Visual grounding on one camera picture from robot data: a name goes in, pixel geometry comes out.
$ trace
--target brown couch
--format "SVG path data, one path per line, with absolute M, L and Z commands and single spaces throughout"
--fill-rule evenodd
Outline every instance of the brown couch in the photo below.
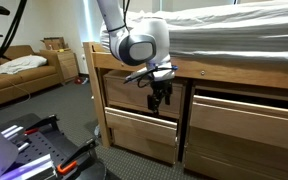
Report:
M 9 47 L 4 55 L 10 59 L 15 59 L 31 54 L 45 57 L 47 64 L 13 75 L 0 74 L 0 104 L 64 82 L 56 54 L 35 53 L 31 46 L 21 45 Z M 9 60 L 0 59 L 0 64 L 7 61 Z

